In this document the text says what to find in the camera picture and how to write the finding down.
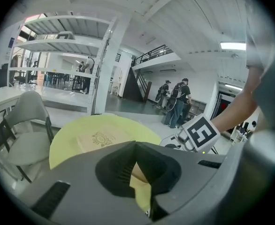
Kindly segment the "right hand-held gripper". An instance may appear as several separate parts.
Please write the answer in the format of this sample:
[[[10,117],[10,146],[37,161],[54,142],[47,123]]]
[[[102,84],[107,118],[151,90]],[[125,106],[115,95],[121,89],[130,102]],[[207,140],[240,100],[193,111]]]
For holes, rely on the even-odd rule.
[[[203,114],[184,123],[176,135],[162,140],[161,147],[208,153],[220,137],[220,132]]]

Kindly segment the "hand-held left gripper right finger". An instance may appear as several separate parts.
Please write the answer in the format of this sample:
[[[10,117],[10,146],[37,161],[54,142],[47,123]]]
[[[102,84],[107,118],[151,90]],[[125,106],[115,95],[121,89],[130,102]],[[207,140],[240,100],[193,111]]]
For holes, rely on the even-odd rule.
[[[223,222],[224,157],[136,143],[136,162],[151,185],[151,212],[136,222]]]

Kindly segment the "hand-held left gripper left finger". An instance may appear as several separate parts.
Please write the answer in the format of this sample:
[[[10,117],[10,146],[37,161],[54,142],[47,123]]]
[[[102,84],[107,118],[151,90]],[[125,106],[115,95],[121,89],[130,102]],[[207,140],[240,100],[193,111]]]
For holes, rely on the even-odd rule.
[[[134,198],[118,197],[107,191],[96,177],[96,164],[125,143],[71,157],[33,181],[20,200],[34,209],[55,184],[69,185],[64,197],[45,224],[56,225],[147,225],[149,217]]]

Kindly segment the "person's right forearm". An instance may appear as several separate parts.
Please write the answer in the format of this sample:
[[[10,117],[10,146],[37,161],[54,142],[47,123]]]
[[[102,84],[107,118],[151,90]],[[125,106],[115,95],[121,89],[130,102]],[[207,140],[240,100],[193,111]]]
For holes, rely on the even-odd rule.
[[[241,124],[258,109],[252,92],[253,88],[245,85],[230,105],[221,114],[211,120],[220,133]]]

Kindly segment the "grey cubby shelf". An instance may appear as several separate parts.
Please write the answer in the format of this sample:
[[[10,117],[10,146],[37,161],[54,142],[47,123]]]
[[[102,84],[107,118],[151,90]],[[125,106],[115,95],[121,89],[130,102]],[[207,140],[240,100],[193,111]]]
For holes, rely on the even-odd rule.
[[[205,108],[206,108],[206,103],[192,99],[191,100],[191,108],[190,108],[189,112],[191,114],[197,116],[201,113],[204,113]]]

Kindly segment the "yellow round table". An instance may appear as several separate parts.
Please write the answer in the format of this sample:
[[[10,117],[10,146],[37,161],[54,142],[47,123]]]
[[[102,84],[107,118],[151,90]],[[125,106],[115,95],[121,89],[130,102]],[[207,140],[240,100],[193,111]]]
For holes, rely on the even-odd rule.
[[[161,142],[160,137],[156,133],[137,121],[111,113],[84,116],[68,122],[54,136],[49,153],[50,168],[53,169],[68,158],[82,154],[83,152],[77,144],[76,137],[84,131],[98,128],[104,124],[121,127],[131,134],[135,139],[133,141],[136,142],[146,142],[154,145],[159,145]]]

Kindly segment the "white office desk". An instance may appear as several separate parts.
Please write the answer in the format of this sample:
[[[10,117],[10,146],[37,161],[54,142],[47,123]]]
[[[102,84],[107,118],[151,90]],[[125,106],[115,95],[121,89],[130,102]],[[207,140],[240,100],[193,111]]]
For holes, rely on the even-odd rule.
[[[230,136],[230,140],[232,141],[231,145],[234,145],[236,143],[242,143],[248,140],[246,137],[247,127],[244,127],[243,124],[244,123],[242,122],[233,129],[232,134]]]

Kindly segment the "black double door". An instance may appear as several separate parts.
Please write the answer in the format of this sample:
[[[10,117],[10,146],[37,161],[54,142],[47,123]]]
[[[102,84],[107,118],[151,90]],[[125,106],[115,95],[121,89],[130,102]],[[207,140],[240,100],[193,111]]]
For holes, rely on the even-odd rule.
[[[231,102],[235,99],[235,95],[219,91],[216,99],[216,103],[214,106],[213,114],[211,116],[212,123],[219,127],[219,118],[218,116],[224,112],[224,110],[231,104]]]

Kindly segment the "long ceiling light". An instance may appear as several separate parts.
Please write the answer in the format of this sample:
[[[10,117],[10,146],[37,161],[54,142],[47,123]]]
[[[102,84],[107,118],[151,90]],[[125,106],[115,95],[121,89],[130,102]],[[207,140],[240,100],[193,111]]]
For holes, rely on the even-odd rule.
[[[221,49],[223,49],[223,50],[239,50],[239,51],[246,50],[246,43],[221,42],[220,45],[221,45]]]
[[[230,84],[225,84],[225,87],[228,87],[228,88],[231,88],[231,89],[235,89],[235,90],[239,90],[239,91],[243,90],[243,88],[240,88],[240,87],[237,87],[237,86],[233,86],[233,85],[230,85]]]

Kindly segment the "white ornate side table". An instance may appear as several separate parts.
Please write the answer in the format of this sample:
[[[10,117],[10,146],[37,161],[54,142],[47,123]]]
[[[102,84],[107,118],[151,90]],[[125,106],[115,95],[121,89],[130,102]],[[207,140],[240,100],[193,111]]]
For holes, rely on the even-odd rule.
[[[121,86],[121,78],[113,78],[111,81],[111,88],[110,88],[110,94],[111,95],[115,95],[117,96],[120,90],[120,86]]]

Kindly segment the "black mezzanine railing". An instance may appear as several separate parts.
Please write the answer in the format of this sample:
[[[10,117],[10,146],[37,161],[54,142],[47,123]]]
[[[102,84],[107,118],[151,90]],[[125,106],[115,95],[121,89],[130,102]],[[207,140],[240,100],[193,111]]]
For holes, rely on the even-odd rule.
[[[134,67],[134,66],[144,63],[146,61],[158,58],[163,55],[167,55],[169,53],[173,53],[173,51],[167,45],[161,45],[161,46],[154,48],[151,51],[144,53],[141,56],[135,58],[132,61],[131,66]]]

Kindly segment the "row of black chairs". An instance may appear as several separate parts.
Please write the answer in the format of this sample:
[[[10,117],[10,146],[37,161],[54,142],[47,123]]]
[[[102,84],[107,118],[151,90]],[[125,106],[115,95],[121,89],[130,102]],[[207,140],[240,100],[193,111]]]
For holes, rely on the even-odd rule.
[[[83,85],[83,78],[77,75],[46,72],[43,85],[61,90],[80,90]]]

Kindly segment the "person's printed t-shirt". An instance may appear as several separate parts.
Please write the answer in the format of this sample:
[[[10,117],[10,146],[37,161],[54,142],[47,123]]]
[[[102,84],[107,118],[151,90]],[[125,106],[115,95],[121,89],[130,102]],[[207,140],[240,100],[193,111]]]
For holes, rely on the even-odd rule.
[[[269,70],[275,68],[275,22],[258,0],[245,0],[246,68],[245,89],[254,104],[254,91]]]

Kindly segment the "white metal shelf rack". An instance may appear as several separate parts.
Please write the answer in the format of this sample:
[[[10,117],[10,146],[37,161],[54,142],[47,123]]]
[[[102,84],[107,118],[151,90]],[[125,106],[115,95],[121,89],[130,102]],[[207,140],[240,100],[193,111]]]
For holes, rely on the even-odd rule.
[[[78,15],[56,15],[28,18],[23,27],[30,30],[34,39],[14,42],[10,57],[17,63],[8,63],[7,86],[34,84],[44,87],[45,101],[72,105],[86,109],[88,115],[105,111],[109,72],[101,70],[106,50],[115,27],[110,21]],[[77,72],[81,61],[95,60],[92,74]],[[43,85],[46,72],[57,72],[89,77],[89,92],[61,90]]]

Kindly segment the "grey chair with black frame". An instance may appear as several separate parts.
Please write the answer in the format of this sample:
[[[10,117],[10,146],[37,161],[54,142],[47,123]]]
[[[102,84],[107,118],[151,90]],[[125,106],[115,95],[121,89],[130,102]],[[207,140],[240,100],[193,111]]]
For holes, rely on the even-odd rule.
[[[31,120],[45,122],[46,132],[26,132],[18,136],[14,135],[13,126]],[[21,175],[32,183],[22,167],[34,165],[49,158],[50,145],[54,138],[50,116],[42,97],[35,91],[23,93],[12,111],[0,123],[0,133],[8,151],[7,161],[16,166]]]

